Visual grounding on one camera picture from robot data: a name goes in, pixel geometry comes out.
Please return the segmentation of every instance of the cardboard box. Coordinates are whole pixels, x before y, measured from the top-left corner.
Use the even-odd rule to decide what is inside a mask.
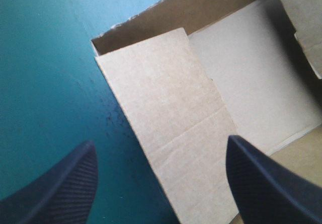
[[[92,40],[181,223],[236,216],[229,134],[267,154],[305,135],[320,148],[321,131],[310,132],[322,123],[321,85],[293,33],[279,0],[162,0]]]

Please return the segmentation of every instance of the open cardboard box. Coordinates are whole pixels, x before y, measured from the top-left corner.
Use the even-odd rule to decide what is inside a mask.
[[[322,184],[321,83],[293,34],[279,0],[162,0],[92,40],[181,223],[237,215],[230,134]]]

